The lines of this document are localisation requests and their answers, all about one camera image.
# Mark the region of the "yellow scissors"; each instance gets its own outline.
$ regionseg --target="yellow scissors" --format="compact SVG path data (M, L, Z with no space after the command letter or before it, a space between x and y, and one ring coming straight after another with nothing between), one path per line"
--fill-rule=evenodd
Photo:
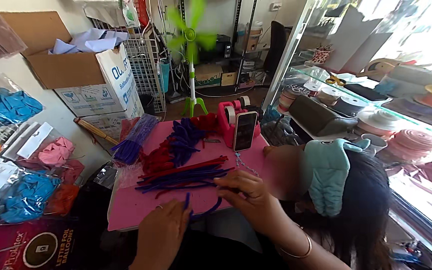
M326 70L326 72L329 74L329 78L325 80L325 82L327 84L337 84L339 86L345 86L346 85L346 81L343 79L340 79L338 77L336 77L336 75L334 75L333 73L331 73L329 70Z

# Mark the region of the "green fan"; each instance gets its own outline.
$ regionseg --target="green fan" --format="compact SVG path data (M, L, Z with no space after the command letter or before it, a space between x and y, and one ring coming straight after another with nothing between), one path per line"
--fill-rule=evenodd
M182 113L182 115L184 115L186 113L186 110L189 109L190 117L193 117L196 104L201 105L204 113L208 114L203 99L200 97L196 98L194 67L195 62L198 60L198 45L200 45L206 51L212 50L216 45L215 34L196 33L195 31L199 20L205 13L205 6L206 3L204 0L191 1L192 18L189 27L186 26L186 23L181 18L177 9L171 9L167 13L168 18L171 20L171 22L174 23L177 29L181 31L181 35L172 38L168 42L167 46L172 50L179 51L182 45L184 45L185 43L188 45L186 59L188 59L189 63L189 88L191 89L191 97L186 98L186 104L184 105L184 112Z

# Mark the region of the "beaded chain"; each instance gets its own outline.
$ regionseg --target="beaded chain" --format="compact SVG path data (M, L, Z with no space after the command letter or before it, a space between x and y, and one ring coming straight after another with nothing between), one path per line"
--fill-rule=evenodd
M251 171L253 174L256 175L256 177L259 177L259 174L257 171L255 171L254 169L251 169L250 167L246 166L246 164L244 164L244 162L241 160L241 154L236 152L234 153L236 155L236 166L239 168L240 167L240 163L241 165L243 165L246 169L248 169L249 171Z

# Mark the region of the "wire mesh rack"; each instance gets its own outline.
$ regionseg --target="wire mesh rack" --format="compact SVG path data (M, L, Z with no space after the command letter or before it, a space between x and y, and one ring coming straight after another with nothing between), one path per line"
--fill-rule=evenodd
M94 27L117 32L126 32L129 39L124 41L124 47L128 53L129 63L134 75L138 94L151 94L154 100L156 113L166 112L163 75L160 72L160 58L157 41L152 38L156 35L153 28L148 26L141 28L121 26L112 27L103 21L89 18Z

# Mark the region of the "bracelet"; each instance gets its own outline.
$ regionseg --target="bracelet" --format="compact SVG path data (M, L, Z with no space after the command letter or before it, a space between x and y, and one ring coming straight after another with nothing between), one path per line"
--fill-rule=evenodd
M309 254L311 254L311 250L313 250L313 244L311 243L311 238L309 238L309 235L306 235L306 238L308 239L308 243L309 243L309 249L308 252L306 252L306 254L302 255L302 256L296 256L296 255L292 255L288 252L286 252L286 250L284 250L283 248L280 248L285 254L290 255L291 257L294 258L298 258L298 259L303 259L309 256Z

